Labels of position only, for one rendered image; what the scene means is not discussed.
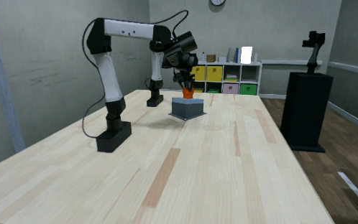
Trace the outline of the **orange-red peg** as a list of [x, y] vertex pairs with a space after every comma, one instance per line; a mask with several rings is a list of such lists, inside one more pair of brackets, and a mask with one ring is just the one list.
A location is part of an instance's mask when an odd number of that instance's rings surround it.
[[183, 98], [193, 98], [194, 94], [194, 88], [192, 88], [192, 91], [189, 92], [187, 87], [183, 87]]

